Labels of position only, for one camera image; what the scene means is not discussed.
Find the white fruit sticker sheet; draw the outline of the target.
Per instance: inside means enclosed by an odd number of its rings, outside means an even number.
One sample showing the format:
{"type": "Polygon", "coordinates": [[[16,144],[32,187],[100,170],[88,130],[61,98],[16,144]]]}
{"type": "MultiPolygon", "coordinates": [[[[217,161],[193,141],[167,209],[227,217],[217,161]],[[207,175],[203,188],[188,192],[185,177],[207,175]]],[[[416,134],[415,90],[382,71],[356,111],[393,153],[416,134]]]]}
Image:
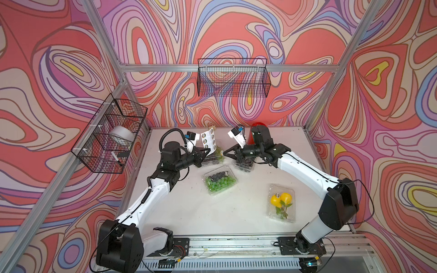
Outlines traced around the white fruit sticker sheet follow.
{"type": "Polygon", "coordinates": [[[207,131],[201,133],[200,136],[203,147],[210,149],[208,155],[212,155],[217,149],[214,127],[210,127],[207,131]]]}

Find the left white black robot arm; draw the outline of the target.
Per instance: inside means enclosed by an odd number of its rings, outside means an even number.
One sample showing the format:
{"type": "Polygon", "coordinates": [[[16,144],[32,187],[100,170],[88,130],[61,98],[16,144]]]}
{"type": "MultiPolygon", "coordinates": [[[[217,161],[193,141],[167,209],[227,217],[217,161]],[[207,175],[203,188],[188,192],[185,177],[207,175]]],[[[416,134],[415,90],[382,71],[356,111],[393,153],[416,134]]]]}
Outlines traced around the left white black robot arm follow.
{"type": "Polygon", "coordinates": [[[93,252],[96,265],[102,271],[134,273],[144,257],[152,254],[173,255],[177,248],[173,231],[156,227],[143,233],[154,209],[182,180],[181,170],[201,167],[211,149],[196,146],[200,134],[174,128],[159,141],[160,160],[155,171],[147,177],[147,187],[140,197],[115,220],[106,220],[100,227],[98,243],[93,252]]]}

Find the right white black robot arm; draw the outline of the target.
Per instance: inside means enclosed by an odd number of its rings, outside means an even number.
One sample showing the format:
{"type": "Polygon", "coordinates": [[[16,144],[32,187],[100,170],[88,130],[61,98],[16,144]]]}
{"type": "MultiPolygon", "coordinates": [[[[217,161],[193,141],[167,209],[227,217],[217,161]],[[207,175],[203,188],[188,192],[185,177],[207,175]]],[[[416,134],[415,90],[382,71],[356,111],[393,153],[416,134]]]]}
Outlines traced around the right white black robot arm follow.
{"type": "Polygon", "coordinates": [[[251,128],[252,143],[246,141],[242,127],[232,128],[228,135],[236,144],[224,151],[226,157],[239,163],[259,158],[312,190],[311,197],[318,197],[317,214],[294,237],[292,246],[297,253],[308,254],[323,237],[341,230],[359,211],[357,190],[351,179],[325,173],[286,145],[275,143],[265,125],[251,128]]]}

